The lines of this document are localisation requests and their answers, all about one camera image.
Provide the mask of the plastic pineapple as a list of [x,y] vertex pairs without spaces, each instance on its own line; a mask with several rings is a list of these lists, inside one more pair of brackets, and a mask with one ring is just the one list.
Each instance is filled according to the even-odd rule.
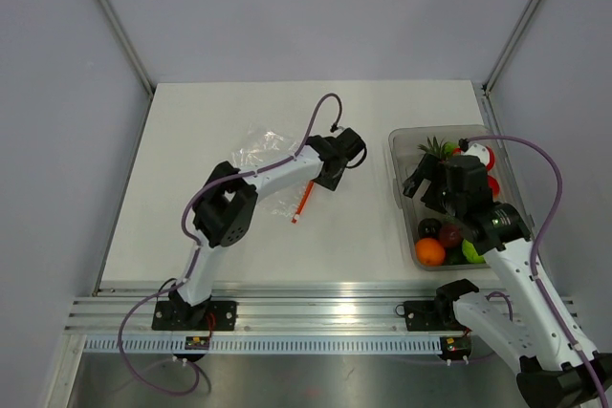
[[440,161],[445,161],[450,158],[458,147],[457,143],[446,141],[444,139],[438,140],[436,136],[428,137],[425,143],[420,143],[417,149],[422,151],[424,154],[429,154],[436,157]]

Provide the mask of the clear orange zip top bag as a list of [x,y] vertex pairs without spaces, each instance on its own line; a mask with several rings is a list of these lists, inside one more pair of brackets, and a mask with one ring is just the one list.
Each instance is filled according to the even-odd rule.
[[[251,123],[230,152],[229,161],[234,167],[254,168],[286,158],[298,145],[299,141],[291,136]],[[296,225],[311,192],[310,184],[301,180],[264,198],[256,210]]]

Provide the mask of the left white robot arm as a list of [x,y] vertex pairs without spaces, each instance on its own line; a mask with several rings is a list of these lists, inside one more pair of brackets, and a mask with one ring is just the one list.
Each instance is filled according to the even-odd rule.
[[187,203],[181,229],[193,241],[181,278],[156,302],[152,329],[164,332],[229,332],[235,328],[237,303],[212,297],[220,262],[251,226],[262,200],[296,183],[313,182],[337,189],[343,172],[367,155],[364,140],[351,128],[336,136],[310,136],[288,158],[239,169],[224,161]]

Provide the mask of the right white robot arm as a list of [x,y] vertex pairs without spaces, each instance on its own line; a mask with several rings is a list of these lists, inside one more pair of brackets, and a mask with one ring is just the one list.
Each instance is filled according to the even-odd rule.
[[422,202],[453,218],[501,281],[522,322],[496,310],[468,279],[439,287],[423,315],[446,330],[480,336],[513,371],[530,407],[579,407],[591,400],[606,406],[611,355],[597,349],[565,307],[521,215],[494,198],[485,164],[472,155],[441,161],[425,154],[404,181],[404,195],[413,197],[423,181],[429,186]]

